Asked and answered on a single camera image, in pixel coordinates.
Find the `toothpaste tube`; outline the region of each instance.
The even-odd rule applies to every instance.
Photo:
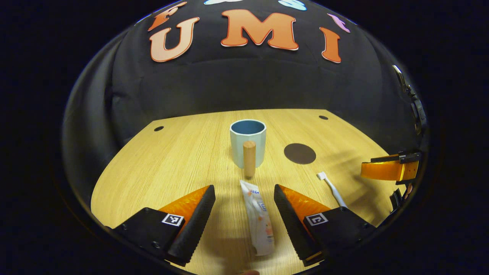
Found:
[[[256,248],[257,256],[268,255],[273,252],[275,240],[267,208],[263,203],[258,186],[245,181],[240,182],[248,213],[251,243]]]

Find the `toothbrush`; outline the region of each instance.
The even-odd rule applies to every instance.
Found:
[[[328,185],[331,187],[331,191],[333,192],[333,196],[336,198],[336,201],[338,201],[338,204],[340,206],[348,208],[346,206],[345,202],[343,201],[343,199],[341,198],[341,195],[338,193],[338,190],[336,189],[336,187],[331,183],[330,179],[328,179],[328,176],[326,176],[326,173],[321,172],[321,173],[317,174],[317,177],[318,177],[318,179],[324,180],[328,183]]]

